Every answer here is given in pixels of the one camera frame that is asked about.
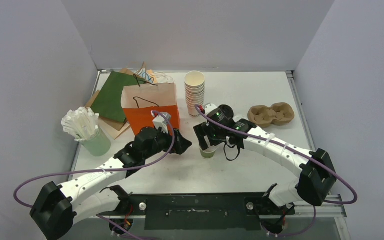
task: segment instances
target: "white table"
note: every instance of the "white table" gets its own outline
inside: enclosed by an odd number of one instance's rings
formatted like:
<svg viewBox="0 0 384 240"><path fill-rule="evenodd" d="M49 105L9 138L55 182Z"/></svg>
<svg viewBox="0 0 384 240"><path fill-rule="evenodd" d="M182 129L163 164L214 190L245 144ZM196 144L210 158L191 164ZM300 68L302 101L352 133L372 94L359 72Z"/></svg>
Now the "white table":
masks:
<svg viewBox="0 0 384 240"><path fill-rule="evenodd" d="M274 183L286 183L295 176L270 159L242 150L235 161L227 161L222 146L211 159L200 155L198 139L193 126L204 118L191 118L185 100L184 77L186 73L167 73L177 86L177 104L180 112L181 134L192 142L183 154L170 154L161 162L141 169L134 175L112 185L120 185L127 192L135 194L180 194L180 193L241 193L264 192ZM100 90L109 73L98 79L96 90ZM290 83L285 72L205 72L205 102L229 105L235 115L247 116L252 106L285 102L292 106L295 119L285 126L271 125L265 131L300 148L310 149L303 123L299 116ZM94 157L79 145L74 170L94 169L134 140L131 129L119 138L111 140L107 154ZM236 156L236 149L228 149L230 157ZM161 154L148 159L155 161Z"/></svg>

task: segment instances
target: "screw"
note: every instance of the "screw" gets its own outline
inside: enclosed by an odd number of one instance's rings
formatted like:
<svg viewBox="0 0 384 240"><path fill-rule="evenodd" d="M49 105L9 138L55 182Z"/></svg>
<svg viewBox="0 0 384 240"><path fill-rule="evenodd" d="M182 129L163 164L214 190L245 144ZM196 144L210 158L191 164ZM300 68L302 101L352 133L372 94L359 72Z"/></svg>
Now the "screw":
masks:
<svg viewBox="0 0 384 240"><path fill-rule="evenodd" d="M248 209L248 210L253 210L253 209L254 209L254 203L252 203L252 202L248 202L248 203L246 204L246 209Z"/></svg>
<svg viewBox="0 0 384 240"><path fill-rule="evenodd" d="M145 209L147 209L147 204L144 202L139 203L139 209L145 211Z"/></svg>

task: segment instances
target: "white wall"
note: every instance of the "white wall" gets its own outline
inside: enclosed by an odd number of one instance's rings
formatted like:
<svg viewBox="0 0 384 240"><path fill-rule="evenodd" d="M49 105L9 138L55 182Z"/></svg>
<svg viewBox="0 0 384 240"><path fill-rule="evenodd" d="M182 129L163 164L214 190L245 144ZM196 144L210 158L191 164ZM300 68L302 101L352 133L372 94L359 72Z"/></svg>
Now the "white wall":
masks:
<svg viewBox="0 0 384 240"><path fill-rule="evenodd" d="M336 0L295 78L316 146L359 193L352 239L384 239L384 1Z"/></svg>
<svg viewBox="0 0 384 240"><path fill-rule="evenodd" d="M13 191L70 169L76 144L61 118L90 97L96 74L60 0L0 0L0 240L42 239ZM21 199L32 204L51 180L27 185Z"/></svg>
<svg viewBox="0 0 384 240"><path fill-rule="evenodd" d="M99 69L277 71L298 66L334 0L62 2Z"/></svg>

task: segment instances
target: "stacked cup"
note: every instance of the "stacked cup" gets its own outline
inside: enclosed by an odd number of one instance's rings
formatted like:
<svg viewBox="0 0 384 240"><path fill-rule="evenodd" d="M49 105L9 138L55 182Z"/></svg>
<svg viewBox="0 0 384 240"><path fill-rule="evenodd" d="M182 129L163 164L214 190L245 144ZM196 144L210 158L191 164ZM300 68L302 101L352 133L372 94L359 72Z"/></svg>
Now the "stacked cup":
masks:
<svg viewBox="0 0 384 240"><path fill-rule="evenodd" d="M204 104L205 95L205 76L200 71L190 71L184 77L184 90L186 94L186 104L189 115L192 118L200 114L195 109L195 105Z"/></svg>

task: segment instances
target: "orange paper bag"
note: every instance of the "orange paper bag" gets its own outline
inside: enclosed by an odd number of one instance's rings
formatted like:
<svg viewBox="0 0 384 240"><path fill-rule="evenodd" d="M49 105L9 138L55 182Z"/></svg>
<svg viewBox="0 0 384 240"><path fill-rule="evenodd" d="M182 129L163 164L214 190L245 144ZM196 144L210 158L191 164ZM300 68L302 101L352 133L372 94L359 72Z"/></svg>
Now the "orange paper bag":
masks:
<svg viewBox="0 0 384 240"><path fill-rule="evenodd" d="M173 128L180 128L176 84L174 83L125 86L121 94L121 107L135 135L144 127L154 127L152 110L169 113Z"/></svg>

